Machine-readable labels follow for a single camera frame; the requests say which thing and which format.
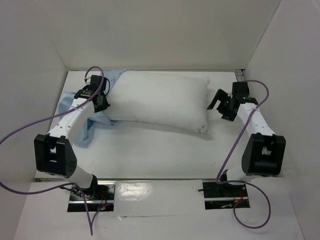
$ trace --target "blue towel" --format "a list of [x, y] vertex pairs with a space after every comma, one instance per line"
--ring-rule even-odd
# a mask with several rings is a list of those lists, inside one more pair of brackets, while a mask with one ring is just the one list
[[[111, 71], [104, 71], [104, 76], [109, 79], [110, 81], [110, 91], [116, 84], [117, 80], [126, 71], [126, 69], [122, 70], [111, 70]], [[108, 83], [106, 85], [106, 91], [105, 94], [108, 91]], [[62, 97], [60, 98], [57, 106], [58, 113], [63, 113], [67, 111], [74, 100], [75, 92], [64, 92]], [[80, 147], [87, 146], [92, 138], [94, 137], [94, 131], [95, 131], [95, 124], [96, 122], [110, 125], [110, 126], [116, 126], [120, 123], [120, 121], [110, 120], [106, 114], [105, 111], [100, 111], [97, 113], [94, 113], [89, 116], [87, 121], [83, 124], [79, 134], [76, 136], [74, 143]]]

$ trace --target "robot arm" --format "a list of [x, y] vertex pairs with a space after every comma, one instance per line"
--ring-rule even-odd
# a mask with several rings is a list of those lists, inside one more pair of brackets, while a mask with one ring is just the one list
[[[101, 76], [92, 75], [90, 85], [86, 85], [75, 94], [70, 110], [77, 108], [90, 98], [98, 89], [101, 80]], [[97, 192], [98, 181], [96, 176], [77, 165], [72, 144], [87, 118], [110, 106], [104, 95], [108, 80], [104, 78], [103, 81], [100, 92], [91, 101], [64, 115], [46, 135], [38, 134], [34, 139], [36, 169], [77, 184], [88, 195], [94, 195]]]
[[[213, 109], [218, 100], [217, 110], [222, 114], [222, 119], [233, 121], [238, 115], [244, 124], [258, 105], [257, 100], [250, 97], [247, 82], [234, 82], [231, 94], [219, 89], [207, 109]], [[221, 176], [223, 181], [248, 182], [254, 176], [276, 176], [281, 171], [286, 140], [268, 126], [259, 109], [253, 114], [246, 130], [250, 137], [241, 165], [226, 170]]]

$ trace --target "white pillow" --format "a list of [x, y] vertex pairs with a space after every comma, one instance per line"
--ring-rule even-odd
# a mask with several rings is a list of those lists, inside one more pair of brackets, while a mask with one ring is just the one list
[[107, 96], [111, 120], [169, 125], [208, 133], [210, 79], [166, 73], [126, 71]]

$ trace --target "purple cable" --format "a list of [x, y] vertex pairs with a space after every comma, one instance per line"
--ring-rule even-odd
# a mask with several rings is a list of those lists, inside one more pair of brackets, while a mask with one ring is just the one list
[[266, 218], [265, 222], [264, 222], [263, 224], [259, 225], [259, 226], [249, 226], [249, 225], [246, 225], [246, 224], [244, 224], [243, 222], [240, 221], [240, 219], [238, 218], [238, 216], [237, 216], [237, 214], [236, 214], [236, 207], [237, 207], [237, 205], [238, 205], [239, 203], [241, 203], [242, 201], [238, 201], [238, 202], [234, 205], [234, 207], [233, 207], [233, 215], [234, 215], [235, 219], [236, 219], [242, 226], [244, 226], [244, 227], [246, 227], [246, 228], [248, 228], [248, 229], [260, 229], [260, 228], [263, 228], [265, 225], [267, 225], [267, 223], [269, 222], [270, 217], [271, 217], [271, 204], [270, 204], [270, 200], [269, 200], [268, 196], [266, 195], [266, 193], [265, 193], [264, 191], [262, 191], [258, 186], [254, 185], [254, 184], [252, 184], [252, 183], [250, 183], [250, 182], [241, 181], [241, 180], [219, 181], [220, 176], [221, 176], [222, 172], [224, 171], [224, 169], [225, 169], [225, 167], [226, 167], [226, 165], [227, 165], [227, 163], [228, 163], [228, 161], [229, 161], [232, 153], [233, 153], [234, 150], [236, 149], [236, 146], [238, 145], [241, 137], [242, 137], [243, 134], [245, 133], [245, 131], [246, 131], [248, 125], [249, 125], [249, 122], [250, 122], [253, 114], [254, 114], [255, 111], [256, 111], [262, 104], [264, 104], [265, 101], [269, 98], [269, 89], [268, 89], [267, 85], [265, 85], [263, 82], [258, 81], [258, 80], [246, 80], [246, 82], [254, 82], [254, 83], [259, 83], [259, 84], [263, 85], [264, 88], [265, 88], [265, 90], [266, 90], [266, 96], [265, 96], [265, 98], [256, 106], [256, 108], [253, 109], [252, 112], [250, 113], [250, 115], [249, 115], [246, 123], [244, 124], [244, 126], [243, 126], [243, 128], [242, 128], [242, 130], [241, 130], [241, 132], [240, 132], [240, 134], [239, 134], [239, 136], [236, 138], [236, 140], [235, 140], [235, 142], [234, 142], [234, 144], [233, 144], [230, 152], [229, 152], [228, 155], [226, 156], [226, 159], [224, 160], [224, 162], [223, 162], [223, 164], [222, 164], [222, 166], [221, 166], [221, 168], [220, 168], [220, 170], [219, 170], [219, 173], [218, 173], [218, 175], [216, 176], [215, 182], [216, 182], [217, 184], [230, 184], [230, 183], [247, 184], [247, 185], [250, 185], [250, 186], [258, 189], [258, 190], [264, 195], [264, 197], [265, 197], [265, 199], [266, 199], [266, 201], [267, 201], [267, 203], [268, 203], [268, 217]]
[[[79, 106], [77, 106], [77, 107], [75, 107], [75, 108], [72, 108], [72, 109], [70, 109], [70, 110], [68, 110], [68, 111], [65, 111], [65, 112], [62, 112], [62, 113], [59, 113], [59, 114], [56, 114], [56, 115], [53, 115], [53, 116], [49, 116], [49, 117], [46, 117], [46, 118], [43, 118], [43, 119], [40, 119], [40, 120], [37, 120], [37, 121], [33, 121], [33, 122], [29, 123], [29, 124], [26, 124], [26, 125], [24, 125], [24, 126], [22, 126], [22, 127], [19, 127], [18, 129], [14, 130], [14, 131], [10, 132], [9, 134], [7, 134], [6, 136], [4, 136], [4, 137], [0, 140], [0, 145], [1, 145], [5, 140], [7, 140], [9, 137], [11, 137], [12, 135], [20, 132], [20, 131], [23, 130], [23, 129], [26, 129], [26, 128], [28, 128], [28, 127], [30, 127], [30, 126], [32, 126], [32, 125], [38, 124], [38, 123], [42, 123], [42, 122], [47, 121], [47, 120], [51, 120], [51, 119], [54, 119], [54, 118], [57, 118], [57, 117], [60, 117], [60, 116], [63, 116], [63, 115], [72, 113], [72, 112], [75, 111], [76, 109], [79, 109], [79, 108], [81, 108], [82, 106], [84, 106], [85, 104], [87, 104], [88, 102], [90, 102], [90, 101], [100, 92], [100, 90], [101, 90], [101, 88], [102, 88], [102, 85], [103, 85], [103, 83], [104, 83], [104, 77], [105, 77], [104, 71], [103, 71], [100, 67], [98, 67], [98, 66], [92, 66], [92, 67], [90, 67], [90, 68], [86, 71], [86, 73], [85, 73], [85, 75], [84, 75], [85, 79], [87, 78], [88, 73], [89, 73], [92, 69], [94, 69], [94, 68], [100, 70], [102, 81], [100, 82], [100, 85], [99, 85], [98, 89], [97, 89], [97, 90], [93, 93], [93, 95], [92, 95], [91, 97], [89, 97], [85, 102], [81, 103]], [[4, 188], [5, 190], [7, 190], [7, 191], [9, 191], [9, 192], [11, 192], [11, 193], [20, 194], [20, 195], [42, 194], [42, 193], [49, 192], [49, 191], [54, 190], [54, 189], [58, 189], [58, 188], [60, 188], [60, 187], [65, 187], [65, 186], [69, 186], [69, 185], [73, 185], [73, 184], [74, 184], [74, 183], [64, 183], [64, 184], [61, 184], [61, 185], [58, 185], [58, 186], [54, 186], [54, 187], [51, 187], [51, 188], [48, 188], [48, 189], [44, 189], [44, 190], [41, 190], [41, 191], [24, 192], [24, 191], [14, 190], [14, 189], [12, 189], [12, 188], [4, 185], [4, 184], [0, 181], [0, 187]], [[84, 207], [85, 207], [86, 215], [87, 215], [88, 221], [89, 221], [90, 232], [91, 232], [91, 235], [93, 235], [93, 229], [92, 229], [93, 220], [92, 220], [92, 222], [91, 222], [91, 220], [90, 220], [88, 205], [87, 205], [87, 201], [86, 201], [86, 196], [85, 196], [84, 192], [82, 191], [82, 189], [81, 189], [78, 185], [76, 185], [76, 186], [77, 186], [77, 188], [80, 190], [81, 195], [82, 195], [82, 197], [83, 197]]]
[[99, 208], [97, 209], [96, 213], [93, 215], [93, 218], [92, 218], [92, 221], [91, 221], [85, 193], [84, 193], [84, 191], [81, 189], [81, 187], [79, 187], [77, 184], [76, 184], [75, 186], [79, 189], [79, 191], [80, 191], [80, 193], [81, 193], [81, 196], [82, 196], [82, 198], [83, 198], [84, 208], [85, 208], [86, 216], [87, 216], [87, 218], [88, 218], [89, 227], [90, 227], [90, 234], [91, 234], [91, 236], [92, 236], [92, 235], [94, 234], [93, 225], [94, 225], [94, 220], [95, 220], [96, 216], [97, 216], [98, 213], [101, 211], [101, 209], [103, 209], [104, 207], [106, 207], [106, 206], [108, 206], [108, 205], [110, 205], [110, 204], [112, 204], [112, 203], [107, 203], [107, 204], [103, 205], [102, 207], [99, 207]]

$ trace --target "purple wire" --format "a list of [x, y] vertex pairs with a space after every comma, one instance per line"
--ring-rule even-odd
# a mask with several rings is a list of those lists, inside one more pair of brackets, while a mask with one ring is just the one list
[[[63, 115], [72, 113], [72, 112], [75, 111], [76, 109], [79, 109], [79, 108], [83, 107], [85, 104], [87, 104], [88, 102], [90, 102], [90, 101], [100, 92], [100, 90], [101, 90], [101, 88], [102, 88], [102, 85], [104, 84], [104, 78], [105, 78], [104, 71], [103, 71], [100, 67], [98, 67], [98, 66], [92, 66], [92, 67], [90, 67], [90, 68], [86, 71], [84, 77], [87, 78], [88, 73], [89, 73], [92, 69], [94, 69], [94, 68], [100, 70], [102, 81], [100, 82], [100, 85], [99, 85], [98, 89], [97, 89], [97, 90], [93, 93], [93, 95], [92, 95], [91, 97], [89, 97], [85, 102], [81, 103], [79, 106], [77, 106], [77, 107], [75, 107], [75, 108], [72, 108], [72, 109], [70, 109], [70, 110], [68, 110], [68, 111], [65, 111], [65, 112], [62, 112], [62, 113], [59, 113], [59, 114], [56, 114], [56, 115], [53, 115], [53, 116], [49, 116], [49, 117], [46, 117], [46, 118], [43, 118], [43, 119], [40, 119], [40, 120], [37, 120], [37, 121], [33, 121], [33, 122], [29, 123], [29, 124], [26, 124], [26, 125], [24, 125], [24, 126], [22, 126], [22, 127], [19, 127], [18, 129], [14, 130], [14, 131], [8, 133], [6, 136], [4, 136], [4, 137], [0, 140], [0, 145], [1, 145], [5, 140], [7, 140], [9, 137], [11, 137], [12, 135], [20, 132], [20, 131], [23, 130], [23, 129], [26, 129], [26, 128], [28, 128], [28, 127], [30, 127], [30, 126], [32, 126], [32, 125], [38, 124], [38, 123], [42, 123], [42, 122], [47, 121], [47, 120], [51, 120], [51, 119], [54, 119], [54, 118], [57, 118], [57, 117], [60, 117], [60, 116], [63, 116]], [[51, 187], [51, 188], [48, 188], [48, 189], [44, 189], [44, 190], [41, 190], [41, 191], [24, 192], [24, 191], [14, 190], [14, 189], [12, 189], [12, 188], [4, 185], [4, 184], [0, 181], [0, 187], [4, 188], [5, 190], [7, 190], [7, 191], [9, 191], [9, 192], [11, 192], [11, 193], [20, 194], [20, 195], [42, 194], [42, 193], [49, 192], [49, 191], [54, 190], [54, 189], [58, 189], [58, 188], [60, 188], [60, 187], [65, 187], [65, 186], [69, 186], [69, 185], [73, 185], [73, 184], [74, 184], [74, 183], [64, 183], [64, 184], [61, 184], [61, 185], [58, 185], [58, 186], [54, 186], [54, 187]], [[77, 186], [77, 188], [80, 190], [81, 195], [82, 195], [82, 197], [83, 197], [84, 207], [85, 207], [86, 215], [87, 215], [87, 217], [88, 217], [89, 226], [90, 226], [90, 232], [91, 232], [91, 236], [92, 236], [92, 235], [93, 235], [93, 229], [92, 229], [93, 220], [92, 220], [92, 222], [91, 222], [91, 220], [90, 220], [89, 209], [88, 209], [88, 204], [87, 204], [87, 201], [86, 201], [86, 196], [85, 196], [84, 192], [82, 191], [82, 189], [81, 189], [78, 185], [76, 185], [76, 186]]]
[[110, 204], [112, 204], [112, 203], [107, 203], [107, 204], [103, 205], [102, 207], [99, 207], [99, 208], [97, 209], [96, 213], [93, 215], [93, 218], [92, 218], [92, 221], [91, 221], [90, 215], [89, 215], [88, 204], [87, 204], [87, 200], [86, 200], [86, 195], [85, 195], [84, 191], [81, 189], [81, 187], [79, 187], [77, 184], [76, 184], [75, 186], [79, 189], [79, 191], [80, 191], [80, 193], [81, 193], [81, 196], [82, 196], [82, 198], [83, 198], [84, 208], [85, 208], [86, 216], [87, 216], [87, 218], [88, 218], [89, 227], [90, 227], [90, 234], [91, 234], [91, 236], [92, 236], [92, 235], [94, 234], [93, 225], [94, 225], [94, 220], [95, 220], [96, 216], [97, 216], [98, 213], [101, 211], [101, 209], [103, 209], [104, 207], [106, 207], [106, 206], [108, 206], [108, 205], [110, 205]]
[[238, 218], [238, 216], [237, 216], [237, 214], [236, 214], [236, 207], [237, 207], [237, 205], [238, 205], [239, 203], [241, 203], [242, 201], [238, 201], [238, 202], [233, 206], [233, 215], [234, 215], [235, 219], [236, 219], [242, 226], [244, 226], [244, 227], [246, 227], [246, 228], [248, 228], [248, 229], [260, 229], [260, 228], [263, 228], [265, 225], [267, 225], [267, 223], [269, 222], [270, 217], [271, 217], [271, 204], [270, 204], [270, 200], [269, 200], [268, 196], [266, 195], [266, 193], [265, 193], [264, 191], [262, 191], [261, 188], [259, 188], [258, 186], [254, 185], [254, 184], [252, 184], [252, 183], [250, 183], [250, 182], [241, 181], [241, 180], [219, 181], [220, 176], [221, 176], [222, 172], [224, 171], [224, 169], [225, 169], [225, 167], [226, 167], [226, 165], [227, 165], [227, 163], [228, 163], [228, 161], [229, 161], [232, 153], [233, 153], [234, 150], [236, 149], [236, 146], [238, 145], [241, 137], [242, 137], [243, 134], [245, 133], [245, 131], [246, 131], [248, 125], [249, 125], [249, 122], [250, 122], [253, 114], [254, 114], [255, 111], [256, 111], [262, 104], [264, 104], [265, 101], [269, 98], [269, 89], [268, 89], [267, 85], [265, 85], [263, 82], [258, 81], [258, 80], [246, 80], [246, 82], [254, 82], [254, 83], [259, 83], [259, 84], [263, 85], [264, 88], [265, 88], [265, 90], [266, 90], [266, 96], [265, 96], [265, 98], [256, 106], [256, 108], [253, 109], [252, 112], [250, 113], [250, 115], [249, 115], [246, 123], [244, 124], [244, 126], [243, 126], [243, 128], [242, 128], [242, 130], [241, 130], [241, 132], [240, 132], [240, 134], [239, 134], [239, 136], [236, 138], [236, 140], [235, 140], [235, 142], [234, 142], [231, 150], [229, 151], [228, 155], [226, 156], [226, 159], [224, 160], [224, 162], [223, 162], [223, 164], [222, 164], [222, 166], [221, 166], [221, 168], [220, 168], [220, 170], [219, 170], [219, 173], [218, 173], [218, 175], [216, 176], [215, 182], [216, 182], [217, 184], [230, 184], [230, 183], [247, 184], [247, 185], [250, 185], [250, 186], [258, 189], [258, 190], [264, 195], [264, 197], [265, 197], [265, 199], [266, 199], [266, 201], [267, 201], [267, 203], [268, 203], [268, 217], [266, 218], [265, 222], [264, 222], [263, 224], [259, 225], [259, 226], [249, 226], [249, 225], [246, 225], [246, 224], [244, 224], [244, 223]]

